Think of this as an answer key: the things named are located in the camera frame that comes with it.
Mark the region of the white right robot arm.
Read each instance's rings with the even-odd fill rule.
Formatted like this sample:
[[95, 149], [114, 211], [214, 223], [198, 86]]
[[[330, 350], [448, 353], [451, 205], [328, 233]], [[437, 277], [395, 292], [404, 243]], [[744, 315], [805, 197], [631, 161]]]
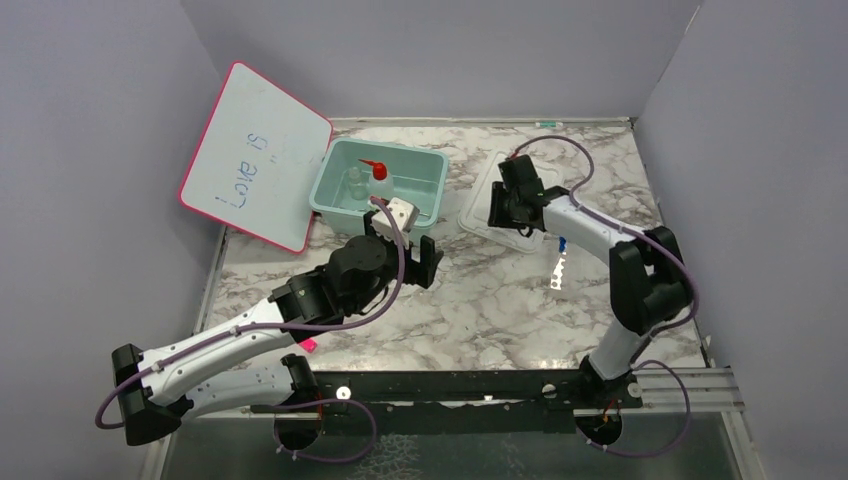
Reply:
[[499, 163], [498, 170], [489, 226], [562, 237], [609, 269], [615, 320], [582, 362], [586, 373], [576, 383], [579, 398], [600, 407], [616, 395], [616, 380], [630, 372], [650, 333], [694, 304], [676, 238], [666, 227], [643, 231], [620, 223], [579, 203], [564, 187], [545, 187], [527, 155]]

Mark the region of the white squeeze bottle red nozzle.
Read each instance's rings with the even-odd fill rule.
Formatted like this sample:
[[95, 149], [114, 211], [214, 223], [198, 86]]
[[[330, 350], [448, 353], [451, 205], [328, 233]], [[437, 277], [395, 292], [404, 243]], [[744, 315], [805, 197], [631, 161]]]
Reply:
[[368, 180], [369, 194], [385, 200], [393, 198], [394, 179], [386, 164], [366, 159], [360, 159], [360, 162], [371, 168], [371, 178]]

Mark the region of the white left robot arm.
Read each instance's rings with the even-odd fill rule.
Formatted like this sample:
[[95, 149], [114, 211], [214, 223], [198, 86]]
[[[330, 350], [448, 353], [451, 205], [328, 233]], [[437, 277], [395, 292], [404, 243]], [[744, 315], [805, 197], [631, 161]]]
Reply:
[[236, 365], [330, 331], [345, 319], [373, 321], [385, 313], [403, 284], [429, 288], [444, 253], [423, 236], [419, 257], [376, 234], [359, 235], [329, 260], [290, 277], [237, 317], [174, 344], [143, 350], [133, 344], [111, 354], [117, 403], [129, 446], [159, 440], [206, 413], [246, 405], [283, 403], [290, 410], [313, 401], [314, 384], [289, 367], [241, 379]]

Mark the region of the small clear glass jar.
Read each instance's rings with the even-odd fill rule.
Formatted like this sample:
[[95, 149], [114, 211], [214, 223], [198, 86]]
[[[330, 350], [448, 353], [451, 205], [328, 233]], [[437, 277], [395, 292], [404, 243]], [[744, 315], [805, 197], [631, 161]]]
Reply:
[[359, 167], [351, 167], [346, 172], [346, 185], [352, 200], [364, 201], [369, 197], [368, 176]]

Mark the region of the white plastic bin lid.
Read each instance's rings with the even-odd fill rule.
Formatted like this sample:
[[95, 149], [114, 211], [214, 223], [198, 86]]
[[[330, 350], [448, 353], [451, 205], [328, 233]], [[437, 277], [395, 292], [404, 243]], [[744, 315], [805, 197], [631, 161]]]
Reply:
[[502, 180], [498, 165], [505, 161], [507, 156], [505, 151], [494, 151], [488, 156], [460, 209], [457, 222], [469, 233], [521, 253], [534, 253], [542, 245], [543, 233], [534, 231], [529, 237], [524, 237], [515, 230], [488, 226], [492, 185], [495, 181]]

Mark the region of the clear plastic test tube rack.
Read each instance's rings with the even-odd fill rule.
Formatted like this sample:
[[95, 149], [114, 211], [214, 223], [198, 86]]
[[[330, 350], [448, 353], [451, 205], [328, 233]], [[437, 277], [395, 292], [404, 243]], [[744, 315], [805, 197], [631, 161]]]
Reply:
[[563, 253], [558, 251], [556, 260], [554, 261], [551, 275], [550, 275], [550, 288], [554, 291], [561, 291], [564, 281], [564, 270], [565, 263], [567, 259], [567, 245], [566, 249]]

